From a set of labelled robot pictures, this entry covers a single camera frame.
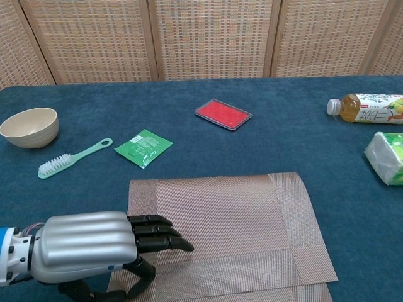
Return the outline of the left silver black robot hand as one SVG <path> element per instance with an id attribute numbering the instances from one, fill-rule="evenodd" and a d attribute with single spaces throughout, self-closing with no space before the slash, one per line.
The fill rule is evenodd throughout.
<path id="1" fill-rule="evenodd" d="M 33 237 L 28 272 L 38 282 L 57 284 L 73 301 L 125 301 L 153 282 L 155 267 L 142 254 L 194 246 L 161 215 L 128 216 L 101 211 L 53 216 Z M 126 270 L 138 277 L 128 292 L 95 293 L 85 278 Z"/>

